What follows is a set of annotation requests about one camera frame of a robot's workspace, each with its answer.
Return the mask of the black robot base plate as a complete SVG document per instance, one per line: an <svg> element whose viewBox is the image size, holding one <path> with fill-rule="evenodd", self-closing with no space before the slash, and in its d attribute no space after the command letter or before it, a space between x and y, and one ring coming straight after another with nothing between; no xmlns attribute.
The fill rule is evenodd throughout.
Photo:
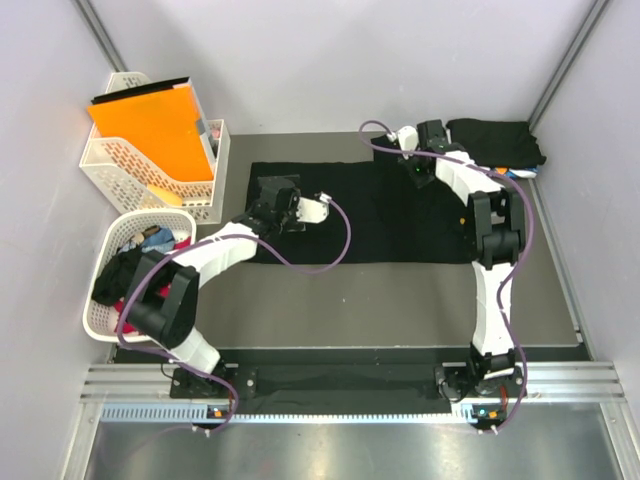
<svg viewBox="0 0 640 480"><path fill-rule="evenodd" d="M170 396L185 400L237 400L246 415L385 415L447 413L455 404L487 398L498 405L523 390L522 370L491 392L467 394L452 402L439 389L445 373L463 370L469 356L453 350L384 353L329 351L323 354L275 350L228 352L217 375L225 385L192 375L180 367Z"/></svg>

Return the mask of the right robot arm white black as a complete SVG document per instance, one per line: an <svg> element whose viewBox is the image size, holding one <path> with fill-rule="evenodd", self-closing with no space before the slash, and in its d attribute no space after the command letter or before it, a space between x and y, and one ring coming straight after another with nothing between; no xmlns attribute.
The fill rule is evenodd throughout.
<svg viewBox="0 0 640 480"><path fill-rule="evenodd" d="M439 120L404 126L387 138L401 150L399 163L416 186L438 180L466 208L461 223L476 280L476 324L464 369L445 373L439 389L452 402L471 392L490 395L516 371L509 275L527 243L523 200L488 176Z"/></svg>

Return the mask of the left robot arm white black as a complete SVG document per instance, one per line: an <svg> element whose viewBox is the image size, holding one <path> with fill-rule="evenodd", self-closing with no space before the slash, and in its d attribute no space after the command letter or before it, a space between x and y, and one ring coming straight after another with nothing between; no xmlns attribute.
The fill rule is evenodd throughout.
<svg viewBox="0 0 640 480"><path fill-rule="evenodd" d="M124 300L121 319L149 337L158 353L192 374L205 396L226 387L219 351L196 328L201 288L231 267L252 259L267 239L299 232L327 218L329 204L305 198L298 175L257 180L258 197L217 233L184 248L145 253Z"/></svg>

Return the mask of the black t shirt flower print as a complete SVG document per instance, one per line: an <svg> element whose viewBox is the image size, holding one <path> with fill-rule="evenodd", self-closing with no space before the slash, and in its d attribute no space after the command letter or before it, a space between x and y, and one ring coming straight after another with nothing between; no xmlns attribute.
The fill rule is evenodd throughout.
<svg viewBox="0 0 640 480"><path fill-rule="evenodd" d="M306 198L320 192L342 208L302 232L268 242L294 264L323 265L340 253L345 264L467 264L463 202L434 180L417 187L394 156L367 148L355 132L252 136L247 205L262 177L295 175Z"/></svg>

